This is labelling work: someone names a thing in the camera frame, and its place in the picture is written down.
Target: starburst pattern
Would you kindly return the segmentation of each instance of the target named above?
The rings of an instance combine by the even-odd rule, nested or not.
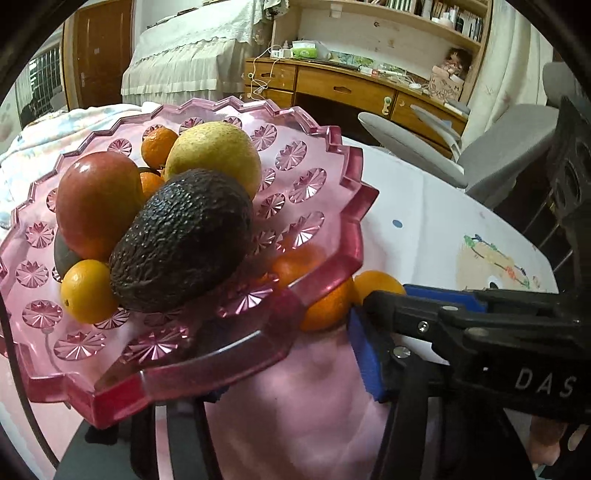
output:
[[[175,351],[187,337],[188,330],[186,327],[179,325],[166,326],[132,340],[123,350],[123,358],[127,362],[137,362],[139,364],[160,360]]]
[[[252,255],[257,255],[265,248],[272,245],[276,238],[277,234],[274,230],[267,230],[257,233],[252,239],[252,243],[254,244]]]
[[[104,347],[106,337],[100,332],[76,332],[59,339],[53,353],[61,360],[84,360],[99,353]]]
[[[178,128],[178,134],[180,135],[185,130],[194,127],[195,125],[199,125],[203,123],[203,118],[198,116],[192,116],[191,118],[187,118],[183,124]]]
[[[53,277],[53,279],[56,282],[61,283],[61,277],[60,277],[60,274],[57,272],[57,268],[56,267],[53,267],[51,269],[51,276]]]
[[[279,150],[275,157],[275,165],[279,170],[291,170],[304,160],[307,152],[308,146],[304,142],[294,141],[286,145],[283,150]]]
[[[17,267],[17,281],[27,288],[44,285],[49,278],[49,270],[45,265],[25,260]]]
[[[288,198],[293,203],[301,203],[318,193],[326,182],[326,172],[322,168],[308,170],[294,182]]]
[[[162,325],[178,320],[183,314],[183,310],[184,308],[181,307],[166,313],[149,313],[144,319],[144,325],[148,327],[161,327]]]
[[[285,196],[282,193],[274,193],[261,202],[257,215],[262,218],[271,218],[279,213],[285,205]]]
[[[57,196],[57,189],[53,189],[47,194],[47,199],[45,200],[45,204],[50,212],[56,212],[56,196]]]
[[[262,192],[263,190],[273,185],[273,182],[275,181],[275,175],[275,170],[273,170],[272,168],[266,168],[262,171],[262,180],[261,186],[259,186],[259,192]]]
[[[161,124],[156,124],[156,125],[150,125],[142,134],[142,142],[146,139],[146,137],[152,133],[154,130],[156,130],[157,128],[162,128],[164,125]]]
[[[240,120],[237,116],[227,116],[223,122],[227,124],[236,125],[238,128],[242,128],[242,120]]]
[[[131,154],[131,149],[131,142],[126,138],[117,138],[116,140],[113,140],[107,147],[107,151],[109,152],[122,153],[128,157]]]
[[[240,286],[224,305],[220,306],[217,314],[220,317],[240,315],[256,307],[267,298],[277,287],[279,278],[274,274],[265,274],[261,278]]]
[[[112,330],[114,328],[119,328],[121,325],[127,322],[127,320],[129,320],[129,310],[118,307],[117,311],[111,315],[110,318],[107,318],[100,323],[95,323],[95,327],[97,327],[99,330]]]
[[[277,250],[281,253],[298,248],[318,233],[324,223],[324,213],[312,212],[301,216],[277,237]]]
[[[266,124],[257,128],[251,136],[252,143],[258,151],[269,148],[277,138],[277,129],[275,125]]]
[[[33,248],[45,248],[53,242],[53,228],[47,222],[35,222],[25,230],[25,237]]]
[[[61,320],[63,311],[50,300],[35,300],[27,303],[22,310],[22,319],[29,326],[38,329],[51,328]]]

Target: white curtain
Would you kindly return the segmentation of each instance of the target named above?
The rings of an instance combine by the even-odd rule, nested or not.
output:
[[[25,105],[31,103],[33,100],[33,91],[31,90],[31,74],[29,71],[29,64],[25,66],[24,70],[17,77],[14,82],[14,88],[17,93],[17,108],[18,112],[22,112]]]
[[[545,105],[542,68],[552,45],[505,0],[491,0],[492,23],[486,54],[468,106],[465,148],[517,103]]]

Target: orange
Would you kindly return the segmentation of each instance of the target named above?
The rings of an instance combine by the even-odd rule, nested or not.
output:
[[[353,278],[348,278],[326,297],[314,303],[300,323],[302,332],[318,332],[338,325],[355,302]]]
[[[323,260],[322,249],[307,243],[277,257],[271,266],[271,271],[279,277],[279,287],[284,288],[314,270]]]
[[[162,177],[159,177],[155,173],[151,173],[149,171],[140,173],[139,177],[142,181],[142,189],[144,191],[146,200],[148,200],[154,193],[156,193],[156,190],[164,185],[164,179]]]
[[[109,267],[98,260],[82,260],[61,282],[61,304],[80,323],[99,323],[113,315],[119,300],[111,290]]]
[[[355,289],[359,303],[363,303],[365,297],[375,290],[389,291],[405,294],[402,284],[393,276],[378,270],[368,270],[355,277]]]
[[[177,141],[178,135],[162,127],[150,132],[142,142],[142,158],[150,168],[158,170],[166,164],[168,154]]]
[[[284,288],[315,269],[324,258],[325,254],[320,247],[304,244],[278,257],[273,262],[271,270],[279,277],[279,286]],[[300,324],[300,330],[318,332],[338,325],[349,311],[355,298],[353,279],[348,278],[308,309]]]

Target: bottle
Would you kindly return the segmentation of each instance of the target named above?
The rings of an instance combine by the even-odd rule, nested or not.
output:
[[[458,17],[456,20],[456,32],[462,33],[464,31],[464,19]]]

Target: wooden door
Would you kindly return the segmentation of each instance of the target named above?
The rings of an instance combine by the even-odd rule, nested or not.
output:
[[[121,103],[121,79],[131,61],[131,2],[109,0],[74,17],[74,75],[81,108]]]

